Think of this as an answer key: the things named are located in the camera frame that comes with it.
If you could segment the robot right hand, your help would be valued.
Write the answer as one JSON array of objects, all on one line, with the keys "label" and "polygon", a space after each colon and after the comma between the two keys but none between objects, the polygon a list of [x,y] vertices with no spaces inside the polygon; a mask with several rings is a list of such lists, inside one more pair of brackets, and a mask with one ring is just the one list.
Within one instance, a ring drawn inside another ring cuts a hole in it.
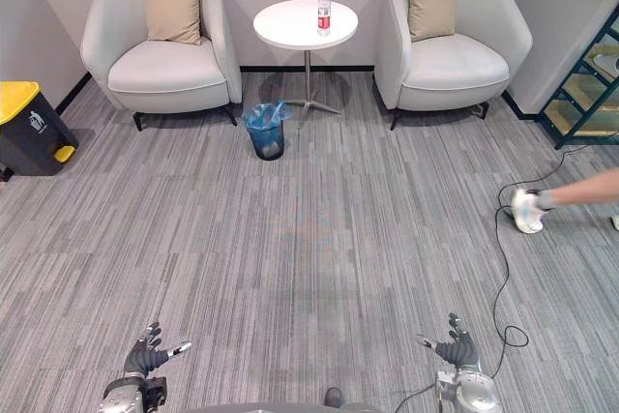
[{"label": "robot right hand", "polygon": [[456,313],[449,313],[450,337],[448,342],[432,340],[423,335],[417,336],[417,342],[433,351],[445,362],[456,369],[481,372],[481,362],[477,345],[468,331],[460,327],[461,319]]}]

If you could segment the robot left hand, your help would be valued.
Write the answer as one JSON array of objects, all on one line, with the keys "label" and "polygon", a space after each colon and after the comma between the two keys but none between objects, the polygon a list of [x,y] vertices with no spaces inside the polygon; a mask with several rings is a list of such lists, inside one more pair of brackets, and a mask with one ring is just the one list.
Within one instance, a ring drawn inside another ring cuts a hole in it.
[{"label": "robot left hand", "polygon": [[161,333],[162,327],[159,321],[152,322],[146,327],[125,359],[123,371],[126,377],[145,379],[151,371],[192,347],[192,343],[187,340],[171,348],[159,350],[157,346],[162,342]]}]

